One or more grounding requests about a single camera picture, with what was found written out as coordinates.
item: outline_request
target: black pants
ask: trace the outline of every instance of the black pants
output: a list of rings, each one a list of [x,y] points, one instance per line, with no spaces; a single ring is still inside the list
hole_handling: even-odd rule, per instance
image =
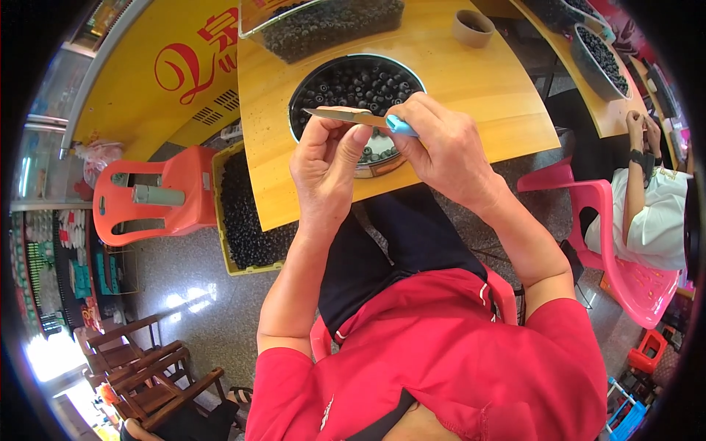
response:
[[[369,198],[363,206],[372,225],[387,239],[393,264],[349,213],[328,252],[318,300],[332,337],[365,302],[414,273],[462,268],[488,279],[426,184]]]
[[[164,441],[227,441],[239,409],[237,403],[226,400],[204,418],[194,408],[185,406],[152,433]],[[120,440],[135,440],[125,429],[125,425],[120,430]]]
[[[571,157],[571,171],[576,181],[605,179],[612,183],[615,170],[628,168],[630,136],[599,138],[591,114],[578,89],[553,95],[546,99],[544,106],[555,126],[570,128],[574,132],[576,146]],[[586,207],[579,213],[583,236],[586,236],[586,231],[596,216],[598,212],[591,207]]]

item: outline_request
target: pink plastic chair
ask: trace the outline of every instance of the pink plastic chair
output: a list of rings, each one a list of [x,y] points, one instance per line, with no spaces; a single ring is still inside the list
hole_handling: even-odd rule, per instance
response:
[[[498,305],[500,317],[507,325],[517,326],[517,303],[515,302],[515,291],[512,286],[500,275],[485,264],[488,272],[488,287],[493,294],[493,301]],[[311,340],[311,351],[314,360],[321,361],[331,355],[331,334],[328,333],[323,319],[319,315],[309,333]]]
[[[620,306],[637,324],[653,329],[676,292],[679,271],[655,270],[615,257],[611,184],[604,179],[574,181],[570,162],[569,157],[524,175],[517,181],[517,191],[568,188],[573,212],[573,228],[568,240],[581,263],[605,271],[613,296]],[[601,215],[602,254],[589,250],[583,240],[578,215],[584,207],[593,207]]]

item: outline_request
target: plastic bag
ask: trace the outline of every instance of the plastic bag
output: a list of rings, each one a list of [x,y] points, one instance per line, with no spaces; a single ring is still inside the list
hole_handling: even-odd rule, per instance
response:
[[[76,156],[83,159],[83,180],[95,188],[100,172],[113,161],[123,157],[123,143],[108,140],[97,140],[87,147],[79,144],[75,146]]]

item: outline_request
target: sandal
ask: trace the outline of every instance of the sandal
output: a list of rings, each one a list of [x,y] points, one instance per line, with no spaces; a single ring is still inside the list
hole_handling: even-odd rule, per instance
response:
[[[235,401],[239,404],[250,404],[253,401],[253,390],[248,387],[233,386],[229,389],[235,395]]]

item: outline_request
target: yellow plastic crate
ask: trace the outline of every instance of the yellow plastic crate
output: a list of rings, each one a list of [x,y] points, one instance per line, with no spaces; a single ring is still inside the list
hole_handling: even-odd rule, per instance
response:
[[[218,237],[221,243],[221,251],[223,252],[223,261],[225,262],[225,269],[228,274],[232,276],[241,276],[243,274],[253,274],[256,272],[266,272],[274,271],[282,268],[285,263],[284,260],[275,262],[266,267],[247,267],[244,270],[238,268],[233,259],[230,258],[230,245],[228,245],[228,240],[225,236],[225,223],[223,222],[223,204],[220,201],[221,195],[221,181],[223,180],[223,171],[225,162],[231,156],[235,155],[239,151],[243,150],[245,143],[243,141],[233,144],[227,149],[221,150],[216,153],[211,162],[211,174],[213,175],[213,203],[216,207],[216,220],[218,222]]]

